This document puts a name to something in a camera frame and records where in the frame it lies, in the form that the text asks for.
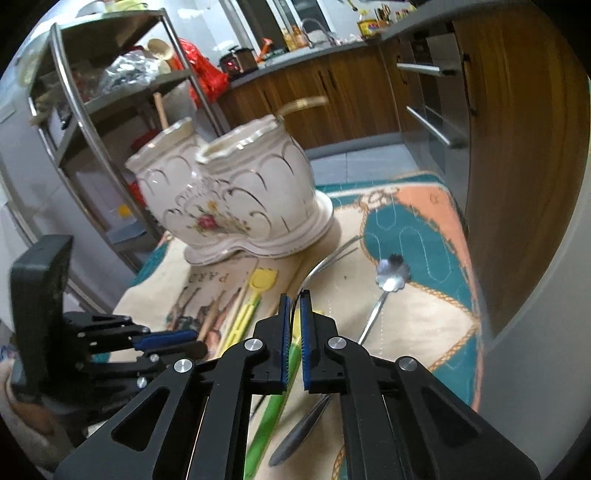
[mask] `gold handle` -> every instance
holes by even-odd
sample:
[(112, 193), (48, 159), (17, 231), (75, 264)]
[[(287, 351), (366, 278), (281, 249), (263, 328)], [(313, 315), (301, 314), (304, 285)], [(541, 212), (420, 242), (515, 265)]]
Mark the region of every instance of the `gold handle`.
[(277, 110), (275, 116), (281, 120), (290, 113), (297, 112), (299, 110), (305, 110), (314, 106), (328, 105), (329, 100), (325, 95), (317, 97), (306, 97), (294, 100), (293, 102), (286, 103), (284, 106)]

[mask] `faucet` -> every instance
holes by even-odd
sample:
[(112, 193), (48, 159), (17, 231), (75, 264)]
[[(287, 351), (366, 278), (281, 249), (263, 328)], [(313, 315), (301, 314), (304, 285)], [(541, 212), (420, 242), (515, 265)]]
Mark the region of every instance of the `faucet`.
[(332, 35), (330, 35), (326, 29), (324, 28), (324, 26), (315, 18), (305, 18), (301, 21), (301, 32), (304, 34), (304, 36), (306, 37), (306, 40), (308, 42), (308, 46), (310, 48), (314, 48), (316, 46), (316, 44), (314, 42), (312, 42), (310, 40), (310, 37), (308, 36), (308, 32), (306, 31), (306, 29), (304, 28), (304, 24), (306, 22), (314, 22), (316, 25), (318, 25), (320, 27), (320, 29), (322, 30), (322, 33), (324, 34), (324, 36), (328, 39), (329, 44), (334, 47), (336, 45), (336, 40), (333, 38)]

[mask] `cabinet door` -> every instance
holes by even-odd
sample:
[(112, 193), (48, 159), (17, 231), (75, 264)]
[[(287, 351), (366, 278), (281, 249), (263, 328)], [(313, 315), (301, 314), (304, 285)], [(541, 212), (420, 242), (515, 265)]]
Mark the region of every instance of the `cabinet door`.
[(231, 128), (271, 113), (268, 102), (258, 88), (257, 80), (227, 91), (217, 103)]
[(262, 94), (273, 111), (294, 100), (326, 95), (329, 104), (291, 113), (285, 118), (288, 132), (303, 149), (321, 147), (345, 139), (338, 115), (328, 92), (323, 86), (317, 63), (307, 61), (261, 79)]
[(396, 107), (379, 48), (336, 53), (325, 67), (347, 140), (398, 132)]
[(583, 65), (535, 5), (454, 21), (471, 108), (468, 247), (498, 333), (563, 239), (587, 164)]
[(406, 110), (407, 105), (412, 104), (408, 72), (398, 70), (397, 63), (403, 63), (400, 43), (396, 38), (381, 46), (384, 54), (384, 62), (394, 93), (394, 103), (398, 113), (398, 122), (402, 133), (412, 130), (420, 130), (421, 127), (413, 116)]

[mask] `gray countertop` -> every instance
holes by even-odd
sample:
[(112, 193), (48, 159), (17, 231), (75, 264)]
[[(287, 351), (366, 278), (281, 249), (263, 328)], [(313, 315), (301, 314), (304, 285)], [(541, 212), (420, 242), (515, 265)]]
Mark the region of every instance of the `gray countertop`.
[(306, 50), (302, 48), (295, 52), (286, 53), (281, 57), (273, 59), (271, 64), (265, 65), (255, 72), (232, 81), (230, 87), (240, 87), (241, 85), (262, 77), (263, 75), (276, 72), (277, 70), (296, 65), (303, 61), (317, 59), (340, 51), (354, 50), (369, 45), (376, 45), (400, 34), (410, 33), (420, 28), (429, 27), (438, 22), (454, 20), (475, 11), (528, 3), (531, 2), (529, 0), (429, 0), (426, 4), (418, 7), (416, 11), (411, 12), (391, 27), (382, 30), (380, 38), (346, 43), (337, 47), (308, 48)]

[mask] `bottle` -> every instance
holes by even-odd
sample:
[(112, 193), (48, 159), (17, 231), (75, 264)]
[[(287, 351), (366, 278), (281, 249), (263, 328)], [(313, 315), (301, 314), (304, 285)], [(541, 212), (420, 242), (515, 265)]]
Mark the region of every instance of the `bottle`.
[(357, 22), (362, 37), (371, 37), (379, 31), (378, 20), (371, 18), (367, 10), (359, 10), (361, 16)]
[(297, 47), (298, 48), (307, 47), (308, 46), (308, 39), (300, 30), (300, 27), (298, 27), (297, 25), (292, 25), (291, 29), (293, 30), (295, 44), (297, 45)]
[(287, 45), (289, 51), (297, 50), (296, 41), (289, 30), (287, 30), (285, 27), (281, 27), (281, 33), (283, 34), (283, 40), (285, 40), (285, 45)]

